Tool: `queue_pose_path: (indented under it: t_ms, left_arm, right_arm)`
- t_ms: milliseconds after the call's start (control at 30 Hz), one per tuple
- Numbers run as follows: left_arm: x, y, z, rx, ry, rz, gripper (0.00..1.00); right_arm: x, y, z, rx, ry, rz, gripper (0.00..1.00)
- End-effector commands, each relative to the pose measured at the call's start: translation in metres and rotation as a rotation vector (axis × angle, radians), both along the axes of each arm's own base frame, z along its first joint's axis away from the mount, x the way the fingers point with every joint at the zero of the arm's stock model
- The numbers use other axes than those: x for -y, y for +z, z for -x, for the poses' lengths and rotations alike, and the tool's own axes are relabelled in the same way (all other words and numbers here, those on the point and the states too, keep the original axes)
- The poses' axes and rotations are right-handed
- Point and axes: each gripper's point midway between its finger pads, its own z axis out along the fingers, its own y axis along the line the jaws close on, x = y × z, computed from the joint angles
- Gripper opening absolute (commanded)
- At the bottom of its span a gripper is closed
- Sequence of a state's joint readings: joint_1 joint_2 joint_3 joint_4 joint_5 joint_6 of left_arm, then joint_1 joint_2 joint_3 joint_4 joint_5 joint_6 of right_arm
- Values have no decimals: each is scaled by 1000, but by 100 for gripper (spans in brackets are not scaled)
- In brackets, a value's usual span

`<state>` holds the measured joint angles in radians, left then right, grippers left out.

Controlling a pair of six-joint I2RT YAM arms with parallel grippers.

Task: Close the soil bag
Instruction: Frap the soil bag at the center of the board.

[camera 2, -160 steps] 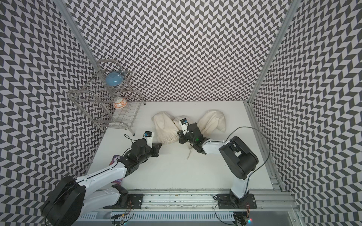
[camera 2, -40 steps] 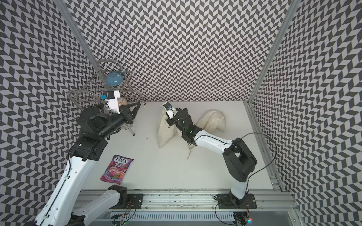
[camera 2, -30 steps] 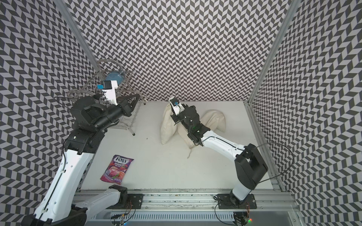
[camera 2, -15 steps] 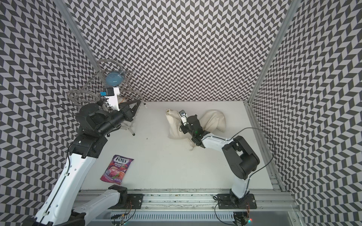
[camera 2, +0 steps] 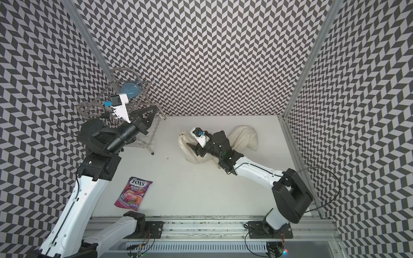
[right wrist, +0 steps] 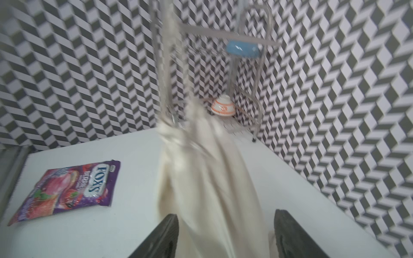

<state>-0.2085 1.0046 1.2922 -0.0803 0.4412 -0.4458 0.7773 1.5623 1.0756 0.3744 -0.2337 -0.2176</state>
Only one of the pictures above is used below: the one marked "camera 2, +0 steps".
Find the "cream cloth soil bag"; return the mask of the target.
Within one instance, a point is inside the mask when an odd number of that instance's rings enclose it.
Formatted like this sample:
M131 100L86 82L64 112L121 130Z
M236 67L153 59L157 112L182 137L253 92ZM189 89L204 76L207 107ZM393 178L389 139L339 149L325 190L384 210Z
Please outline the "cream cloth soil bag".
M236 127L228 136L230 146L238 152L249 148L253 151L258 149L258 136L256 130L250 126L241 125ZM215 165L218 165L218 159L213 156L206 154L205 157L199 157L195 152L187 145L193 144L196 145L196 139L186 131L183 131L178 136L178 144L181 150L186 156L186 160L193 164L201 164L212 161Z

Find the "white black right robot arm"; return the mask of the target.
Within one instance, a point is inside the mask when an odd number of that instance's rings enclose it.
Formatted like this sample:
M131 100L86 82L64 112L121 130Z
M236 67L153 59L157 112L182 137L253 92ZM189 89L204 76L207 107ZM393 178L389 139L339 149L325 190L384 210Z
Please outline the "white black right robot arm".
M218 159L218 166L227 174L248 178L272 191L275 207L262 221L262 228L258 230L262 235L272 237L287 224L299 223L314 197L297 171L274 170L253 162L230 146L224 131L211 134L195 127L190 134L197 144L187 145L196 156L211 155Z

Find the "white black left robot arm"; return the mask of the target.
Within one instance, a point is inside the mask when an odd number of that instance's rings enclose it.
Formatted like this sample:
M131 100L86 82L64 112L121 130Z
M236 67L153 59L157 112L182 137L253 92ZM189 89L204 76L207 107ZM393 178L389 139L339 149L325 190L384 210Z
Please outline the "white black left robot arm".
M145 215L129 211L96 236L84 238L90 217L104 190L114 178L120 152L138 134L148 134L158 107L153 105L131 113L131 122L108 127L99 118L83 123L77 135L90 153L75 173L75 187L57 224L39 249L28 258L98 258L127 236L144 236Z

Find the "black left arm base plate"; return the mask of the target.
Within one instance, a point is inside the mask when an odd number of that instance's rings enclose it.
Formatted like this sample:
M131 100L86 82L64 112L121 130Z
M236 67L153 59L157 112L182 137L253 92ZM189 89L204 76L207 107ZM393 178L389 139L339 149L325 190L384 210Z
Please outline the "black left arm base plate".
M126 239L160 239L163 232L163 221L147 221L144 229L126 236Z

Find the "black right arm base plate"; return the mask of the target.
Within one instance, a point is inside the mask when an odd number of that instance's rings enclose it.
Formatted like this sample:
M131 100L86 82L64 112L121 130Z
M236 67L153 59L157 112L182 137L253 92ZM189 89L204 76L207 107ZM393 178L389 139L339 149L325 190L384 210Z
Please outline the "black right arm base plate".
M292 239L293 232L289 223L284 224L280 229L273 229L264 221L248 221L244 224L250 239Z

